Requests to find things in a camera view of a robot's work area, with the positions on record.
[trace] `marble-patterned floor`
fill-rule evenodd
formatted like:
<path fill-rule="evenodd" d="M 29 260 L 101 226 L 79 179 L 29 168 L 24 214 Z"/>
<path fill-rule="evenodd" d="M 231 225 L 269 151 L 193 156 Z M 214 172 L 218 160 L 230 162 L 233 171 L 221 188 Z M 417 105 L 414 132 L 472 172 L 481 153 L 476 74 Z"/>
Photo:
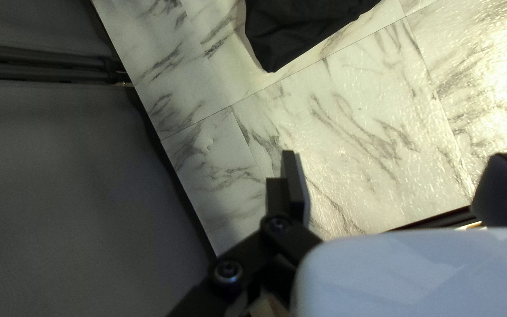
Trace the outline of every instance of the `marble-patterned floor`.
<path fill-rule="evenodd" d="M 276 73 L 243 0 L 93 0 L 217 253 L 299 152 L 312 230 L 373 234 L 468 205 L 507 152 L 507 0 L 382 0 Z"/>

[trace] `gray panel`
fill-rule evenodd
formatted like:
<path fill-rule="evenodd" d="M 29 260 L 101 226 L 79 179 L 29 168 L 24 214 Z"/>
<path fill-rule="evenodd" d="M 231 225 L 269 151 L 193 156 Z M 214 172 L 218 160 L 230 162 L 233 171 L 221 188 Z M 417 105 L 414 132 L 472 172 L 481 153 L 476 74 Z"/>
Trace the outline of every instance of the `gray panel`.
<path fill-rule="evenodd" d="M 162 316 L 206 266 L 122 89 L 0 81 L 0 316 Z"/>
<path fill-rule="evenodd" d="M 88 6 L 88 0 L 0 0 L 0 45 L 111 56 Z"/>

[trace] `black metal bracket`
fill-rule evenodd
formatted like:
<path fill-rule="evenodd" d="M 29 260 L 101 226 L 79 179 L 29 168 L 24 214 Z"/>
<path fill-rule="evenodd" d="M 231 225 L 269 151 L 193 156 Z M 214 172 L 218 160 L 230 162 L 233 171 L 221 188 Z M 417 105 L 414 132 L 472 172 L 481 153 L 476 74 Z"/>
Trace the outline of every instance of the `black metal bracket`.
<path fill-rule="evenodd" d="M 309 203 L 298 155 L 283 151 L 281 177 L 268 178 L 266 190 L 259 230 L 219 256 L 169 317 L 241 316 L 262 288 L 289 307 L 296 268 L 322 241 L 306 226 Z"/>
<path fill-rule="evenodd" d="M 0 46 L 0 79 L 41 82 L 130 82 L 120 61 L 102 56 Z"/>

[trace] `white plastic cover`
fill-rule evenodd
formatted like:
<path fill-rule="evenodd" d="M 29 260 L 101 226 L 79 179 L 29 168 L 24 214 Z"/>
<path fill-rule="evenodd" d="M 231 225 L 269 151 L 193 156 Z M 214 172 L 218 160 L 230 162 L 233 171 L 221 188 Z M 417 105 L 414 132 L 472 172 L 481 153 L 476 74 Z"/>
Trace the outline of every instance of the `white plastic cover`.
<path fill-rule="evenodd" d="M 507 316 L 507 228 L 326 242 L 301 263 L 293 316 Z"/>

